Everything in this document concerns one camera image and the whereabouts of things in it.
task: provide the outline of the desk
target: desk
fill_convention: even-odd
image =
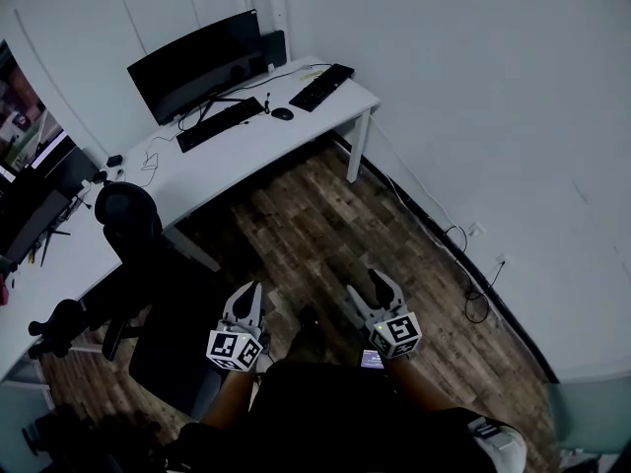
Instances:
[[[308,56],[284,65],[269,77],[314,63],[322,61]],[[325,68],[316,67],[314,71]],[[138,185],[148,184],[145,190],[156,202],[165,230],[255,171],[326,131],[358,118],[347,175],[350,181],[355,180],[370,110],[379,99],[354,81],[347,81],[316,110],[305,112],[288,102],[311,81],[312,78],[301,79],[307,73],[301,71],[234,94],[236,98],[256,97],[263,104],[270,93],[270,109],[289,107],[294,112],[291,121],[256,115],[250,124],[220,133],[186,154],[181,152],[176,139],[171,142],[157,139],[169,140],[176,135],[177,125],[172,123],[127,153],[122,166],[124,179]],[[226,106],[216,102],[208,116]],[[183,127],[194,124],[197,117],[197,112],[190,115]],[[158,153],[158,168],[153,179],[151,170],[141,170],[147,153],[149,156]],[[100,186],[93,185],[85,201],[94,204],[100,190]],[[0,307],[0,380],[33,344],[35,338],[28,332],[31,321],[47,320],[61,300],[80,299],[120,265],[118,256],[105,240],[103,226],[94,217],[94,209],[80,207],[62,230],[72,236],[51,239],[43,267],[39,267],[39,251],[35,264],[23,263],[8,279],[9,304]]]

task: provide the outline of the computer mouse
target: computer mouse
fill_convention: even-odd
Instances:
[[[282,119],[283,121],[291,121],[294,118],[294,112],[284,106],[279,106],[272,110],[272,117],[276,119]]]

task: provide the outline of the computer monitor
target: computer monitor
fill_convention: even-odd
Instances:
[[[11,182],[16,179],[14,170],[5,167],[0,163],[0,198],[7,194],[7,191],[11,188]]]
[[[256,11],[188,34],[131,65],[158,124],[267,71]]]
[[[82,180],[92,182],[99,171],[65,131],[50,141],[31,167],[37,169],[48,184],[66,198],[76,196],[83,189]]]
[[[69,204],[38,170],[23,169],[0,203],[0,254],[20,264]]]

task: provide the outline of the black keyboard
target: black keyboard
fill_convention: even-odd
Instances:
[[[177,135],[179,148],[183,153],[187,153],[222,131],[237,126],[263,111],[263,105],[255,97],[235,103]]]
[[[355,69],[335,63],[289,100],[289,104],[313,112],[314,108],[326,100],[340,84],[353,75],[353,72]]]

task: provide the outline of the black office chair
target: black office chair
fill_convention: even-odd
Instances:
[[[29,324],[31,336],[41,335],[41,340],[29,349],[29,357],[52,352],[63,358],[72,347],[72,341],[88,327],[88,318],[81,304],[73,300],[60,302],[47,322]]]
[[[113,358],[120,339],[130,336],[129,319],[150,303],[129,373],[163,401],[200,418],[227,375],[206,358],[226,291],[216,274],[162,237],[156,204],[144,189],[126,182],[106,185],[95,215],[122,261],[126,280],[105,336],[105,356]]]

